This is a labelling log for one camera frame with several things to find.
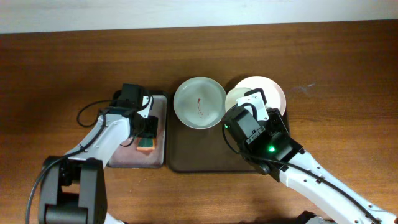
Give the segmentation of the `orange green scrub sponge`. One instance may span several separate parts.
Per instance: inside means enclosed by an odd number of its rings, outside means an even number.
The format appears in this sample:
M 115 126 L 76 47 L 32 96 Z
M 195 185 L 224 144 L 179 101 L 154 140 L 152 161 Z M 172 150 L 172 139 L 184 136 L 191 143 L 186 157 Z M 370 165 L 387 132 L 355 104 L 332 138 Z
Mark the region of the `orange green scrub sponge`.
M 153 151 L 156 148 L 156 139 L 141 138 L 137 144 L 138 151 Z

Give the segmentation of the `pale green plate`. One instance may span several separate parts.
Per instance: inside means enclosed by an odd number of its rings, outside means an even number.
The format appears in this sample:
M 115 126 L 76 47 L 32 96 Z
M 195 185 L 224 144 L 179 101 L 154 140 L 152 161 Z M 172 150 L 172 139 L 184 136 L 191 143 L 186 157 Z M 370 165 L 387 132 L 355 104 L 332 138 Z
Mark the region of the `pale green plate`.
M 225 99 L 226 92 L 217 81 L 194 77 L 177 88 L 173 108 L 184 125 L 193 129 L 208 129 L 224 116 Z

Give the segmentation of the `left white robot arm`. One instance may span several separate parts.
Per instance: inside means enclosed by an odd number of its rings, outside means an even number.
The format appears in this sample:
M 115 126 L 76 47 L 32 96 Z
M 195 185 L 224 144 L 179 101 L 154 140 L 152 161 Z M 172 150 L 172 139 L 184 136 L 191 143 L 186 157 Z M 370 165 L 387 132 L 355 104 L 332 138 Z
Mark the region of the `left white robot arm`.
M 123 84 L 98 111 L 91 131 L 63 156 L 48 156 L 33 189 L 40 190 L 39 223 L 119 223 L 108 213 L 104 168 L 127 139 L 154 135 L 149 90 Z

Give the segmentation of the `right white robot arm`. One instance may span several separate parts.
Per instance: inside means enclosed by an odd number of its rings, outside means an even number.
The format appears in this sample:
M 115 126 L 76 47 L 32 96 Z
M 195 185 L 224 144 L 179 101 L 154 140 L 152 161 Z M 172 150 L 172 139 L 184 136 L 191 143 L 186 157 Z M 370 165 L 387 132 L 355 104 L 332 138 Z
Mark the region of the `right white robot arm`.
M 397 223 L 397 215 L 366 200 L 324 169 L 293 140 L 277 108 L 266 117 L 234 106 L 222 119 L 223 133 L 235 140 L 239 154 L 258 173 L 270 175 L 303 195 L 335 223 Z

